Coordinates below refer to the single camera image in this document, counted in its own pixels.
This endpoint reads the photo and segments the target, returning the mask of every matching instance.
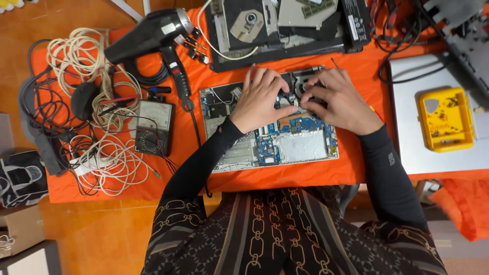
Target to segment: orange cloth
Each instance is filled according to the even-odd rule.
[[[197,25],[197,9],[190,10],[188,15],[194,25]],[[399,21],[403,15],[409,13],[409,5],[404,5],[398,10],[397,18]],[[385,19],[385,9],[380,13],[379,21]],[[204,15],[201,17],[201,27],[203,32],[206,31],[206,23]],[[127,33],[130,28],[114,30],[110,34],[110,41],[114,42],[122,35]],[[395,55],[395,58],[403,58],[416,56],[421,54],[440,52],[445,50],[444,43],[429,46],[413,46],[410,49]],[[210,50],[204,51],[210,56]],[[243,81],[244,75],[248,68],[236,69],[223,73],[214,73],[209,66],[191,60],[187,56],[187,49],[179,46],[177,53],[181,58],[183,65],[188,74],[190,86],[192,88],[191,99],[194,101],[196,110],[200,139],[205,140],[203,120],[199,101],[199,90],[219,85],[224,85],[233,82]],[[341,68],[348,71],[353,84],[357,87],[360,94],[365,98],[367,104],[372,106],[381,117],[384,118],[388,125],[389,134],[393,137],[391,109],[389,105],[388,87],[382,84],[377,78],[377,70],[382,60],[387,56],[387,53],[380,50],[372,41],[360,53],[354,54],[327,54],[308,56],[300,58],[290,58],[259,64],[261,67],[274,69],[278,72],[287,72],[292,70],[304,69],[317,65],[326,65],[326,67],[334,67],[330,58],[333,57]],[[34,53],[33,67],[36,74],[42,72],[46,66],[46,50],[41,49]],[[151,54],[138,59],[137,64],[143,74],[151,75],[160,67],[161,58],[159,54]],[[115,80],[120,81],[122,74],[116,74]],[[196,137],[191,117],[181,108],[181,102],[178,101],[176,88],[173,80],[170,78],[161,84],[162,86],[170,86],[173,89],[172,94],[167,96],[167,101],[175,103],[177,106],[175,114],[175,124],[173,128],[173,144],[170,158],[177,164],[182,164],[196,149]],[[52,88],[59,93],[63,93],[57,84],[52,85]],[[121,95],[134,94],[129,87],[117,87],[117,91]],[[42,96],[42,101],[48,100],[48,96]],[[63,96],[65,102],[69,102],[67,96]],[[212,174],[208,180],[209,190],[211,192],[218,191],[244,191],[253,189],[277,188],[286,186],[311,186],[311,185],[333,185],[333,184],[355,184],[365,182],[365,171],[363,165],[360,145],[356,136],[343,129],[337,128],[338,136],[338,160],[318,161],[312,163],[280,165],[275,167],[266,167],[259,169],[250,169],[237,172],[226,172]],[[120,134],[122,140],[128,140],[129,134]],[[57,178],[48,176],[48,187],[50,200],[53,203],[73,202],[73,201],[89,201],[89,200],[120,200],[120,199],[137,199],[137,200],[154,200],[160,198],[165,184],[171,177],[171,173],[163,159],[156,156],[145,155],[144,160],[161,175],[157,178],[150,173],[146,182],[130,186],[121,195],[110,197],[99,192],[95,196],[82,196],[78,191],[76,181],[70,173]],[[137,180],[141,180],[146,176],[146,168],[139,168],[137,171]],[[412,180],[421,180],[427,178],[462,178],[462,179],[489,179],[489,169],[479,171],[464,171],[450,173],[436,173],[424,175],[410,175]],[[115,182],[112,179],[107,179],[106,188],[120,189],[122,184]]]
[[[489,238],[489,181],[442,180],[429,199],[439,205],[469,241]]]

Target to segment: hand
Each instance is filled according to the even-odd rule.
[[[315,86],[320,82],[325,88]],[[301,98],[301,107],[316,113],[324,122],[363,136],[380,129],[384,123],[370,109],[353,86],[344,69],[326,69],[311,77]],[[328,108],[308,101],[319,97],[328,103]]]
[[[256,69],[251,81],[251,73],[254,70],[253,64],[244,77],[240,100],[229,116],[243,134],[274,123],[280,118],[295,113],[298,109],[297,106],[274,109],[278,91],[282,89],[284,92],[289,92],[288,83],[279,73],[267,68]]]

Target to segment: yellow screw organizer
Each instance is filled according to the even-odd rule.
[[[430,150],[443,153],[474,145],[472,112],[464,89],[425,93],[420,97],[420,108]]]

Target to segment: white power strip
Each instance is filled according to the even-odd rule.
[[[70,164],[77,164],[78,159],[70,160]],[[75,168],[75,174],[77,176],[83,176],[88,173],[90,173],[94,169],[102,169],[106,166],[112,165],[114,161],[112,158],[105,157],[105,158],[100,158],[98,161],[95,160],[95,156],[92,156],[88,162],[85,162],[83,164],[80,164],[78,167]]]

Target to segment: person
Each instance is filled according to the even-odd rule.
[[[359,228],[343,220],[338,186],[223,193],[206,217],[195,201],[226,150],[298,108],[274,109],[288,84],[273,70],[257,68],[252,77],[254,70],[232,114],[165,187],[141,274],[446,274],[386,125],[343,69],[311,77],[300,106],[358,136],[378,221]]]

